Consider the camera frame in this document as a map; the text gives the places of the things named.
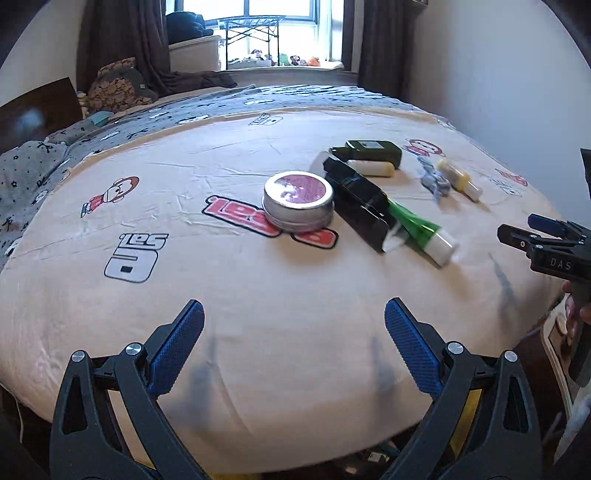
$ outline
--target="cartoon monkey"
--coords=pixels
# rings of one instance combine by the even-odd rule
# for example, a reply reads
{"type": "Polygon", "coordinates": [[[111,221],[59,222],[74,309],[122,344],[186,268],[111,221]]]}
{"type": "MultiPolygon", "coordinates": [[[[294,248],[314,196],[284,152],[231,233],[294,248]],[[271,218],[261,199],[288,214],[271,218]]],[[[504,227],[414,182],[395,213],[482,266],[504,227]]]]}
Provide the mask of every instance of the cartoon monkey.
{"type": "Polygon", "coordinates": [[[87,213],[93,212],[103,203],[115,203],[123,200],[125,195],[137,187],[138,183],[139,177],[127,177],[117,180],[104,194],[92,197],[82,206],[80,218],[84,217],[87,213]]]}

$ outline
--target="bed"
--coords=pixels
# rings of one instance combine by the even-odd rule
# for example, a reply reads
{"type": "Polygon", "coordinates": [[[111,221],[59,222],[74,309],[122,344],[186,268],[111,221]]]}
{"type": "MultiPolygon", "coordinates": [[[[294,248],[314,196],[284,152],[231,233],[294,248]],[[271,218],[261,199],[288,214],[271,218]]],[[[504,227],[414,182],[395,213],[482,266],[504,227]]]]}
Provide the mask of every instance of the bed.
{"type": "Polygon", "coordinates": [[[419,421],[430,398],[384,328],[390,298],[444,339],[499,355],[560,292],[496,239],[500,224],[526,228],[532,212],[557,218],[547,199],[445,119],[356,87],[165,100],[17,150],[0,157],[0,215],[11,218],[0,233],[0,379],[51,420],[73,351],[115,354],[198,299],[205,330],[159,403],[211,472],[318,463],[419,421]],[[338,215],[307,236],[261,220],[267,178],[308,170],[354,138],[403,147],[401,169],[376,182],[460,241],[449,265],[409,245],[379,255],[338,215]],[[454,192],[436,203],[418,154],[467,169],[481,202],[454,192]]]}

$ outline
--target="red label on tin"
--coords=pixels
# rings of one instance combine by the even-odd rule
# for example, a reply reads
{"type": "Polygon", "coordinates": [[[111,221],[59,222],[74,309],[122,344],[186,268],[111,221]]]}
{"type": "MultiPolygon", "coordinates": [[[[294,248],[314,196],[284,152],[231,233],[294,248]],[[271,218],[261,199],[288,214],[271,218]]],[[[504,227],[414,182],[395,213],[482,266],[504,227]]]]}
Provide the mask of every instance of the red label on tin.
{"type": "Polygon", "coordinates": [[[308,175],[287,175],[275,181],[279,197],[288,203],[312,203],[326,195],[324,184],[308,175]]]}

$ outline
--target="mattress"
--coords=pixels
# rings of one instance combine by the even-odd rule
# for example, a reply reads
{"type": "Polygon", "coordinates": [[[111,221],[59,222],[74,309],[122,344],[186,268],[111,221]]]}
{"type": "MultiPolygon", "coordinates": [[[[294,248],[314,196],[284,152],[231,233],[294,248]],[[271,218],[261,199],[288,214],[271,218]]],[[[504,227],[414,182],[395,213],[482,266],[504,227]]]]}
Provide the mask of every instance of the mattress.
{"type": "MultiPolygon", "coordinates": [[[[68,168],[0,274],[2,382],[50,420],[73,351],[116,354],[198,299],[204,332],[159,404],[208,471],[318,463],[419,421],[430,397],[385,330],[386,302],[400,297],[445,340],[499,355],[561,282],[530,271],[496,229],[557,213],[442,119],[400,106],[259,105],[177,121],[68,168]],[[376,183],[459,240],[446,267],[410,245],[377,254],[338,215],[300,237],[261,218],[267,178],[308,170],[319,152],[355,138],[404,147],[401,169],[376,183]],[[435,202],[417,154],[465,168],[481,202],[458,192],[435,202]]],[[[148,460],[113,401],[132,452],[148,460]]]]}

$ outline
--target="hand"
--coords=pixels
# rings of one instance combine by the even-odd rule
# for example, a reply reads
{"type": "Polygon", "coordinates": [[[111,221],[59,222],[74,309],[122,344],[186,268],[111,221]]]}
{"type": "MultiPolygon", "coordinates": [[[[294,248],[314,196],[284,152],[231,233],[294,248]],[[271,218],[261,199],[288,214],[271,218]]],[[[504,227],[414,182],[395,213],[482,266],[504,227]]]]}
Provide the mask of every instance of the hand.
{"type": "MultiPolygon", "coordinates": [[[[564,285],[562,285],[562,291],[564,293],[570,293],[570,282],[569,281],[567,283],[565,283],[564,285]]],[[[574,314],[576,312],[576,307],[574,305],[574,300],[573,300],[572,295],[569,298],[567,298],[565,309],[566,309],[566,330],[569,335],[572,335],[572,337],[574,337],[574,334],[576,333],[577,326],[576,326],[576,322],[574,321],[574,314]]],[[[584,305],[581,308],[580,315],[581,315],[581,319],[585,323],[588,323],[591,325],[591,303],[588,303],[587,305],[584,305]]]]}

